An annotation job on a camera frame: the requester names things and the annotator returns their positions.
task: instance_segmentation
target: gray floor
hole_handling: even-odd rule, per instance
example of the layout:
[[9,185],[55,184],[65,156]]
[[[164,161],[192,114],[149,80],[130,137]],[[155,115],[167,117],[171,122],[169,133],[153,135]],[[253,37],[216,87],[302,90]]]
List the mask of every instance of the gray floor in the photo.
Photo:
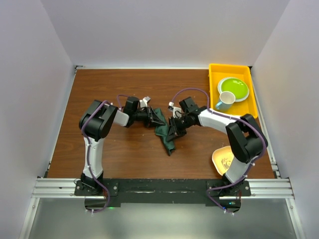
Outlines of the gray floor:
[[233,217],[217,207],[122,204],[86,213],[84,199],[41,199],[31,239],[295,239],[286,201],[245,199]]

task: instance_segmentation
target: black mounting plate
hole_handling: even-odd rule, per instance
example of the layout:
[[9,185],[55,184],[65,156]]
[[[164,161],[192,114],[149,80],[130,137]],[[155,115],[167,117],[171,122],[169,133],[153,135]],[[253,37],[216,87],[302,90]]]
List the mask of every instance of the black mounting plate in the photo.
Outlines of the black mounting plate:
[[[120,207],[121,203],[163,203],[163,204],[205,204],[215,206],[208,198],[206,190],[209,187],[223,186],[221,179],[103,179],[103,184],[109,189],[111,200],[109,207]],[[75,196],[92,196],[90,191],[75,187]],[[222,205],[231,208],[234,200],[220,200],[220,196],[250,196],[249,182],[231,190],[212,191],[211,196]],[[86,199],[86,207],[103,207],[104,199]]]

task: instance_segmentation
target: light blue mug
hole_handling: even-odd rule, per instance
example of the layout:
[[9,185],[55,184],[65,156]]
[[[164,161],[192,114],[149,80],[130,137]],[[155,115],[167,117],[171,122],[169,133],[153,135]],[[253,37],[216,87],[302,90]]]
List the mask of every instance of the light blue mug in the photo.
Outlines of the light blue mug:
[[216,104],[215,108],[218,111],[225,112],[227,111],[235,102],[236,97],[230,91],[223,91],[219,95],[218,103]]

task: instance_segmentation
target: mug handle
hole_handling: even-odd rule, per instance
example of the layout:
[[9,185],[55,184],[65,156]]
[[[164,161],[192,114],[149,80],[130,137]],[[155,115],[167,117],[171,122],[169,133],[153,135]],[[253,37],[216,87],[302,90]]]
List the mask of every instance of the mug handle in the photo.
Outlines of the mug handle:
[[217,104],[216,104],[216,109],[218,109],[219,110],[219,106],[222,104],[222,102],[218,102]]

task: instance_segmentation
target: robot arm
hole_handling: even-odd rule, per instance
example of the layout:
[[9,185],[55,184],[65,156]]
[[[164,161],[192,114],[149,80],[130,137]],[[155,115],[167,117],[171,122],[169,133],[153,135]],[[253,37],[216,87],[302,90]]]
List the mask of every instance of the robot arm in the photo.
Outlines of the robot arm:
[[[103,168],[102,168],[102,152],[104,139],[108,135],[113,123],[116,123],[123,127],[130,127],[134,121],[143,121],[146,127],[153,127],[157,125],[165,124],[162,122],[153,109],[148,106],[148,102],[151,99],[145,97],[139,100],[136,97],[128,97],[123,112],[118,107],[112,104],[104,104],[102,108],[94,115],[90,122],[85,127],[85,133],[88,135],[88,139],[84,137],[85,141],[85,166],[83,173],[81,174],[81,182],[92,188],[98,188],[97,183],[94,181],[92,174],[99,181],[103,179]],[[84,113],[79,122],[80,129],[92,115],[92,113],[101,104],[101,101],[95,100],[88,110]],[[92,174],[87,164],[90,159],[90,167]]]
[[[208,110],[207,107],[199,108],[191,97],[184,99],[179,102],[179,104],[184,113],[181,114],[181,117],[179,118],[169,118],[170,126],[167,140],[172,141],[178,137],[184,136],[186,134],[186,129],[193,125],[214,128],[227,134],[230,147],[234,154],[234,159],[223,176],[226,177],[230,183],[239,180],[247,171],[251,161],[262,152],[262,140],[253,130],[242,122],[230,119],[230,116],[229,118],[220,116],[220,113],[213,114],[212,112],[214,112],[214,110]],[[171,103],[168,108],[174,110]],[[266,146],[268,146],[265,136],[251,115],[246,114],[240,117],[240,119],[255,128],[263,137]]]

